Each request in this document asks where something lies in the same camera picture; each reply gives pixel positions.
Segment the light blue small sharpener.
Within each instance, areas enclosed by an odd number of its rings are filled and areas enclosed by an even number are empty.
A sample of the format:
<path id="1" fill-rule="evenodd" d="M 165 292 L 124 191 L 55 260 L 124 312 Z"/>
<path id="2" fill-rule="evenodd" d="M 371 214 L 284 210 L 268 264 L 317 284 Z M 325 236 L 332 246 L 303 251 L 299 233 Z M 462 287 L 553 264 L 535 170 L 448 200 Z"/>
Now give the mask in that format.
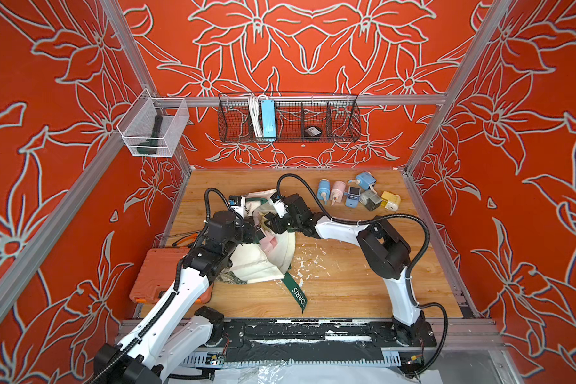
<path id="1" fill-rule="evenodd" d="M 361 191 L 359 187 L 348 187 L 345 205 L 349 208 L 357 208 L 360 202 Z"/>

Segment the pink square pencil sharpener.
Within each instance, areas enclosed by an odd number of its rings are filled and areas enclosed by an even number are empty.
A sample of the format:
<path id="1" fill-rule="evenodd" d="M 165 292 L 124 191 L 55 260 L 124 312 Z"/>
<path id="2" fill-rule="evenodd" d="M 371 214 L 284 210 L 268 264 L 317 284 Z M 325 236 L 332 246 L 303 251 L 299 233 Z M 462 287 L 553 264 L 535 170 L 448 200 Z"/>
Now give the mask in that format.
<path id="1" fill-rule="evenodd" d="M 273 233 L 264 231 L 264 237 L 259 241 L 259 246 L 265 255 L 271 254 L 278 245 L 278 240 Z"/>

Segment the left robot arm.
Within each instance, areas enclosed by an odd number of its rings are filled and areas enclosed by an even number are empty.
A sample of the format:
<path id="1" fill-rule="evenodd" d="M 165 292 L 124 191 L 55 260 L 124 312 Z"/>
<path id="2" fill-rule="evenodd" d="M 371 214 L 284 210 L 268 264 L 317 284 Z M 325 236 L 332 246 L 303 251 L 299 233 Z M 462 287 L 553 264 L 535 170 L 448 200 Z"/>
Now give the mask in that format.
<path id="1" fill-rule="evenodd" d="M 185 326 L 179 325 L 214 280 L 231 267 L 237 247 L 260 240 L 254 223 L 244 217 L 245 198 L 231 195 L 222 202 L 225 210 L 206 213 L 205 226 L 179 260 L 168 291 L 130 333 L 99 350 L 91 383 L 168 383 L 196 349 L 222 341 L 224 317 L 217 310 L 202 307 Z"/>

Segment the blue pencil sharpener pink cap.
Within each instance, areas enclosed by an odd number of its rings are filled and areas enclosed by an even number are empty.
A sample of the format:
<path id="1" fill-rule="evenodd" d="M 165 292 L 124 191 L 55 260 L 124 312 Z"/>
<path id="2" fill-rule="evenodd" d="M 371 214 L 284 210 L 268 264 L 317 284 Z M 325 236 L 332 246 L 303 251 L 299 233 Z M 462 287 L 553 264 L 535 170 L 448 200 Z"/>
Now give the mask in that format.
<path id="1" fill-rule="evenodd" d="M 321 179 L 318 183 L 317 199 L 322 201 L 325 205 L 331 196 L 331 183 L 328 179 Z"/>

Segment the white round pencil sharpener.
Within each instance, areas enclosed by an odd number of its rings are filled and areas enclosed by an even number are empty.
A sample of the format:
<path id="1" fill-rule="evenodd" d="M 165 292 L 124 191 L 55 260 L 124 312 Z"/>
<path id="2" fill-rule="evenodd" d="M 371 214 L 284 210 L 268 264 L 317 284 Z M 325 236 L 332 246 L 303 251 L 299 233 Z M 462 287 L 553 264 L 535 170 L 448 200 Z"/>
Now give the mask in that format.
<path id="1" fill-rule="evenodd" d="M 359 201 L 368 211 L 374 211 L 382 205 L 382 199 L 373 190 L 364 190 Z"/>

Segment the yellow white pencil sharpener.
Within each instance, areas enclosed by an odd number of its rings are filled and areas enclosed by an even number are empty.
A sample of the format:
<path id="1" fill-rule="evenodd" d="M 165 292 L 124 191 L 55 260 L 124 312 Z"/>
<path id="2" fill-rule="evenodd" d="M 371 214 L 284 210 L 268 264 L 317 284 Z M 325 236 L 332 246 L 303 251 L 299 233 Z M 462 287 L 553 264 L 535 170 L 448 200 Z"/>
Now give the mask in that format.
<path id="1" fill-rule="evenodd" d="M 402 198 L 395 193 L 384 191 L 380 196 L 382 200 L 382 207 L 389 211 L 398 211 L 400 208 Z"/>

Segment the white canvas tote bag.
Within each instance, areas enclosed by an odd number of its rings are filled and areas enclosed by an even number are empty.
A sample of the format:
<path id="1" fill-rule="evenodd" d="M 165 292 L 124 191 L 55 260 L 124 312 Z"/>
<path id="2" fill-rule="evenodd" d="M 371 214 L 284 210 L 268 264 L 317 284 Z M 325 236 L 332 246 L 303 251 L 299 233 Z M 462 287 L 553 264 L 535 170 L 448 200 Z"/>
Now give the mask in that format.
<path id="1" fill-rule="evenodd" d="M 264 231 L 273 233 L 278 240 L 277 247 L 271 254 L 265 255 L 259 244 L 238 246 L 230 257 L 232 265 L 221 273 L 219 280 L 234 285 L 280 281 L 291 293 L 300 309 L 305 310 L 308 303 L 307 296 L 290 273 L 296 250 L 295 233 L 284 232 L 279 235 L 264 224 L 265 214 L 276 214 L 270 200 L 270 196 L 275 192 L 275 190 L 266 190 L 245 195 L 246 217 L 244 219 L 246 224 L 260 225 L 262 237 L 264 237 Z"/>

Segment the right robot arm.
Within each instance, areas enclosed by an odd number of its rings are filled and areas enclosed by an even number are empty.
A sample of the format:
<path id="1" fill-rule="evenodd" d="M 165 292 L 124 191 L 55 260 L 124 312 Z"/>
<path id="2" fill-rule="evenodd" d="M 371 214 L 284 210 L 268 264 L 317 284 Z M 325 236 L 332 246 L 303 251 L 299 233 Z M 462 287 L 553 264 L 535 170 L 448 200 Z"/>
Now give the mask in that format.
<path id="1" fill-rule="evenodd" d="M 411 276 L 412 270 L 430 245 L 427 224 L 411 214 L 388 214 L 369 220 L 340 219 L 331 215 L 321 203 L 317 203 L 319 211 L 313 212 L 300 195 L 287 196 L 281 192 L 282 182 L 288 178 L 298 180 L 311 195 L 315 195 L 305 179 L 297 174 L 281 175 L 276 191 L 270 198 L 275 213 L 265 216 L 265 225 L 277 234 L 299 232 L 309 238 L 337 240 L 358 246 L 368 266 L 382 278 L 387 288 L 398 343 L 404 347 L 436 345 L 438 342 L 434 339 L 423 311 L 430 307 L 438 307 L 442 312 L 446 310 L 436 302 L 419 303 Z M 422 227 L 423 244 L 413 258 L 411 246 L 390 224 L 391 219 L 411 220 Z"/>

